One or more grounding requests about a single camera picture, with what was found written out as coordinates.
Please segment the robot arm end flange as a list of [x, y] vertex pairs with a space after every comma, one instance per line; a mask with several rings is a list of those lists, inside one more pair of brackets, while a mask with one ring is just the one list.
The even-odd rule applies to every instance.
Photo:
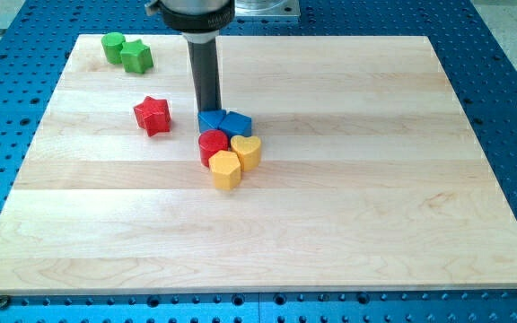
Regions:
[[234, 0], [151, 0], [145, 4], [148, 16], [159, 14], [169, 28], [186, 33], [219, 31], [235, 15]]

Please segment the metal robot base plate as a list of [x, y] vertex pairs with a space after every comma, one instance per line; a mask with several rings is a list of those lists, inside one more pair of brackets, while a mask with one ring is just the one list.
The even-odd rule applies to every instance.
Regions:
[[236, 0], [237, 16], [299, 17], [299, 0]]

